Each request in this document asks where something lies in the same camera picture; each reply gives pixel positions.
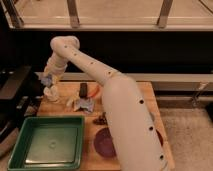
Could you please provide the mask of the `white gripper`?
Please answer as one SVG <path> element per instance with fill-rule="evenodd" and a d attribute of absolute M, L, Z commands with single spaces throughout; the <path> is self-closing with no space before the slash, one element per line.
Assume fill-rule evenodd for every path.
<path fill-rule="evenodd" d="M 59 56 L 52 56 L 48 59 L 43 75 L 51 75 L 54 80 L 60 80 L 67 68 L 67 60 Z"/>

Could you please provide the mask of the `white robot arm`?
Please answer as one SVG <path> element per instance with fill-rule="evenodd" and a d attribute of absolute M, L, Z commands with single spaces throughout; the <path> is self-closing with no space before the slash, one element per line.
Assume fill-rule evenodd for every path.
<path fill-rule="evenodd" d="M 57 36 L 50 41 L 52 56 L 46 73 L 62 74 L 69 62 L 102 86 L 106 112 L 122 171 L 169 171 L 154 121 L 136 81 L 80 51 L 75 36 Z"/>

